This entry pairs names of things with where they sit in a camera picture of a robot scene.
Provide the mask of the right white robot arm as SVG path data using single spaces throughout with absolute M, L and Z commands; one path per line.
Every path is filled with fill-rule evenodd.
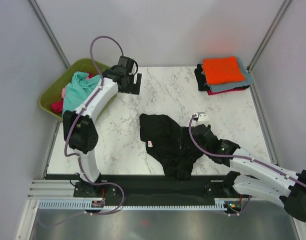
M 194 145 L 214 163 L 232 168 L 222 184 L 223 193 L 237 193 L 272 202 L 306 223 L 306 170 L 296 172 L 258 159 L 226 139 L 218 139 L 210 126 L 188 128 Z

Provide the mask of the olive green plastic bin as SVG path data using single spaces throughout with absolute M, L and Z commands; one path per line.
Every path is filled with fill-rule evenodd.
M 109 66 L 100 62 L 93 64 L 90 58 L 82 58 L 77 60 L 40 96 L 40 107 L 54 117 L 58 118 L 59 121 L 62 121 L 63 114 L 53 113 L 51 110 L 51 104 L 62 99 L 62 89 L 71 81 L 73 74 L 81 71 L 92 73 L 95 76 L 99 75 L 97 70 L 103 72 L 108 68 Z M 93 92 L 73 112 L 78 114 L 81 110 L 85 110 L 82 115 L 89 116 L 93 121 L 95 121 L 110 99 L 113 98 L 117 92 L 117 83 L 113 82 L 109 78 L 101 78 L 100 83 L 98 83 Z

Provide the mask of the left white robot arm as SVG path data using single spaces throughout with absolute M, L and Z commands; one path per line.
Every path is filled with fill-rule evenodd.
M 137 70 L 132 73 L 130 67 L 106 69 L 91 94 L 73 111 L 64 112 L 64 155 L 77 157 L 80 176 L 87 182 L 85 191 L 92 197 L 100 195 L 103 189 L 97 181 L 101 173 L 94 152 L 99 139 L 95 121 L 117 93 L 138 95 L 141 78 L 142 74 Z

